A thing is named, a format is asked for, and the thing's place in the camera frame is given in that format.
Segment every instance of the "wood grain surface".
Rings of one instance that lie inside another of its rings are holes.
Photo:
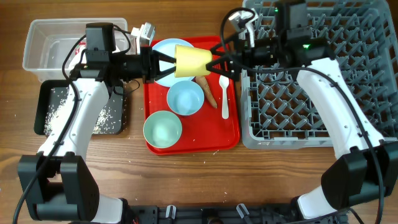
[[[391,11],[398,3],[390,1]],[[22,190],[17,163],[45,141],[33,132],[40,83],[22,69],[29,24],[34,19],[123,17],[129,29],[148,21],[156,39],[218,35],[223,16],[242,0],[77,1],[5,0],[0,4],[0,223],[10,223]],[[159,157],[142,135],[143,91],[129,98],[127,128],[117,136],[94,136],[87,164],[102,194],[131,205],[261,205],[289,202],[320,185],[335,161],[332,148],[284,151],[234,149]],[[386,199],[383,223],[398,223],[398,190]],[[377,202],[356,206],[365,223],[376,217]],[[20,223],[33,223],[23,206]]]

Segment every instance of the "bowl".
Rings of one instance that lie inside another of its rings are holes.
[[[205,101],[205,94],[200,86],[192,81],[180,81],[174,84],[167,92],[167,104],[170,109],[179,115],[196,113]]]
[[[157,50],[159,52],[162,52],[163,54],[166,54],[170,57],[175,56],[175,46],[176,45],[182,45],[182,46],[187,46],[187,47],[193,47],[192,44],[185,40],[181,39],[176,39],[176,38],[171,38],[171,39],[165,39],[160,41],[159,43],[155,44],[152,49]],[[174,64],[168,63],[168,62],[159,62],[159,70],[164,71],[166,69],[174,67]],[[174,72],[171,73],[170,75],[167,75],[166,77],[161,78],[160,80],[155,81],[157,84],[160,84],[165,87],[171,87],[172,85],[184,81],[184,80],[193,80],[193,77],[181,77],[181,78],[176,78]]]
[[[144,123],[145,140],[159,149],[173,146],[180,139],[181,133],[180,119],[169,111],[155,112]]]

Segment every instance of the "white spoon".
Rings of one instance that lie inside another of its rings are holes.
[[[228,119],[229,118],[229,111],[228,111],[228,100],[227,100],[227,96],[226,96],[226,89],[229,85],[229,78],[220,75],[220,86],[223,89],[223,110],[222,110],[222,116],[224,119]]]

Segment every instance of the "dish rack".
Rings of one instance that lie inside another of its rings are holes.
[[[276,1],[243,1],[243,7],[259,14],[257,39],[275,36]],[[307,0],[307,7],[313,38],[327,39],[365,115],[386,141],[396,141],[398,43],[387,2]],[[243,144],[249,149],[332,146],[317,109],[288,72],[248,77],[243,70],[241,114]]]

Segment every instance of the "yellow cup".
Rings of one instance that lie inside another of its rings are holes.
[[[213,60],[213,54],[209,50],[175,46],[175,77],[195,77],[209,75],[206,64]]]

